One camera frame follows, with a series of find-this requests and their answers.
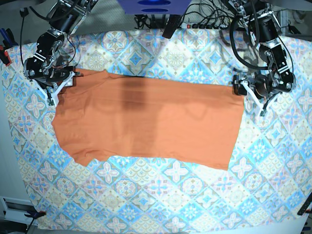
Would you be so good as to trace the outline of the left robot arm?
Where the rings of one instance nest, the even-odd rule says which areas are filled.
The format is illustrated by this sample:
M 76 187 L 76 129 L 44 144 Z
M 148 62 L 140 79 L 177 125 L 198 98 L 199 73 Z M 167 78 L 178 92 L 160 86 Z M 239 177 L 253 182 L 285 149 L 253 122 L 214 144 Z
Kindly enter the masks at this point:
M 256 99 L 261 99 L 292 91 L 295 75 L 292 66 L 287 64 L 290 54 L 279 37 L 280 25 L 270 5 L 260 0 L 225 0 L 223 3 L 234 14 L 229 30 L 234 56 L 255 71 L 250 75 L 234 76 L 234 93 L 239 96 L 251 93 Z M 252 65 L 239 55 L 234 41 L 234 31 L 239 24 L 246 29 L 250 46 L 258 49 L 265 66 Z

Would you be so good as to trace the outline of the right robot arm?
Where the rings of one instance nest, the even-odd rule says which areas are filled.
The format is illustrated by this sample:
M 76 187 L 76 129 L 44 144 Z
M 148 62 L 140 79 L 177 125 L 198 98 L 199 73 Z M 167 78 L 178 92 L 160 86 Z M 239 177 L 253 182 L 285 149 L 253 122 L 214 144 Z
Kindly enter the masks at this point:
M 96 0 L 59 0 L 46 17 L 39 16 L 49 22 L 50 28 L 38 38 L 35 54 L 24 62 L 23 73 L 27 79 L 46 89 L 69 77 L 74 71 L 73 66 L 68 62 L 56 65 L 59 49 L 65 38 L 78 29 L 96 4 Z

